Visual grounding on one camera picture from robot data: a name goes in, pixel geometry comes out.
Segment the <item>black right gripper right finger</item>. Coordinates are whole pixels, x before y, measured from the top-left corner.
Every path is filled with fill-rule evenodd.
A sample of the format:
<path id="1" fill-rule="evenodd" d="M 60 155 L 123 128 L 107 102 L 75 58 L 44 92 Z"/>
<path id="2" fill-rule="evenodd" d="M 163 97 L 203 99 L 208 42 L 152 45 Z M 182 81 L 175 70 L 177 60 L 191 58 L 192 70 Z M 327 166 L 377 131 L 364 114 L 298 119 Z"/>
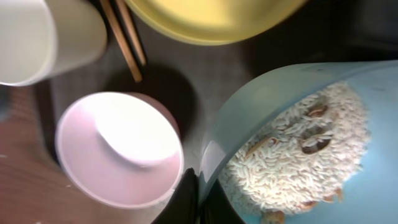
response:
<path id="1" fill-rule="evenodd" d="M 244 224 L 218 180 L 212 186 L 203 206 L 203 224 Z"/>

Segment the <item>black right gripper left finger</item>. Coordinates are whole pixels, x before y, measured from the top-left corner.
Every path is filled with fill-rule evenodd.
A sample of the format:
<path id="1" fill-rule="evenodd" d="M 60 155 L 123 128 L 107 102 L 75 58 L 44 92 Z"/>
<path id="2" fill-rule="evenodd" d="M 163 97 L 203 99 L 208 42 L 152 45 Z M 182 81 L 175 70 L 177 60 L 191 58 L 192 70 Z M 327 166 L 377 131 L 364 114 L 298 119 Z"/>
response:
<path id="1" fill-rule="evenodd" d="M 198 178 L 187 169 L 166 207 L 152 224 L 194 224 L 198 206 Z"/>

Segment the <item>pink white bowl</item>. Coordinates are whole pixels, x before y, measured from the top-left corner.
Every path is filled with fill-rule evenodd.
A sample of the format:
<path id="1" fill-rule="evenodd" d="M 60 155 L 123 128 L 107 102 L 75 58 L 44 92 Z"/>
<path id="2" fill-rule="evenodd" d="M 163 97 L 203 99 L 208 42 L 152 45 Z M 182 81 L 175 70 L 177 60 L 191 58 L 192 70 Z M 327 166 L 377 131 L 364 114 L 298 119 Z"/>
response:
<path id="1" fill-rule="evenodd" d="M 100 92 L 80 98 L 58 121 L 55 149 L 76 187 L 117 208 L 140 209 L 164 201 L 184 168 L 175 118 L 142 93 Z"/>

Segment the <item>rice food scraps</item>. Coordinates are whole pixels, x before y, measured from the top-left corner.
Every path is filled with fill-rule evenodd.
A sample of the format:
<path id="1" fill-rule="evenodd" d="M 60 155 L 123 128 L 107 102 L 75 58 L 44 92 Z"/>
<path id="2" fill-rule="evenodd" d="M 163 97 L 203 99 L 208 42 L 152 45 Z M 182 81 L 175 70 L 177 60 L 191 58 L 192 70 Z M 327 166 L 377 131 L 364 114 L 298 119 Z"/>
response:
<path id="1" fill-rule="evenodd" d="M 334 83 L 265 124 L 219 181 L 239 213 L 305 213 L 341 193 L 361 170 L 369 140 L 363 101 L 348 83 Z"/>

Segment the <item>light blue bowl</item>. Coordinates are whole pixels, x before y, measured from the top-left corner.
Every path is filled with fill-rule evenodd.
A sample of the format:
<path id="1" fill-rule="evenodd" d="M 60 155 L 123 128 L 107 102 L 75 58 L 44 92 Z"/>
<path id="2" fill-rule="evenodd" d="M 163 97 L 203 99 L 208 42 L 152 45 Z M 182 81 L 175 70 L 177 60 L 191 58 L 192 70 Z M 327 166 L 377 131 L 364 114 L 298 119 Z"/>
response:
<path id="1" fill-rule="evenodd" d="M 204 214 L 209 217 L 209 206 L 224 201 L 218 175 L 252 135 L 297 101 L 342 80 L 355 89 L 369 111 L 371 141 L 364 169 L 344 185 L 341 203 L 321 203 L 287 223 L 396 223 L 396 60 L 289 65 L 241 87 L 220 108 L 203 140 L 198 206 Z"/>

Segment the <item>white paper cup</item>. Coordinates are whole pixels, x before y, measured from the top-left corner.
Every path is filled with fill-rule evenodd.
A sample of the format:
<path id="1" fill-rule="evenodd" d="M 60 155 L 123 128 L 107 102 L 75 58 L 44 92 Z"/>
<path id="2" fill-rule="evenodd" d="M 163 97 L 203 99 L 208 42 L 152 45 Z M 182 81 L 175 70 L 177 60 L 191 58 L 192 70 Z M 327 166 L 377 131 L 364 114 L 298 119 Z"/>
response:
<path id="1" fill-rule="evenodd" d="M 81 0 L 1 0 L 1 84 L 32 85 L 99 58 L 107 31 Z"/>

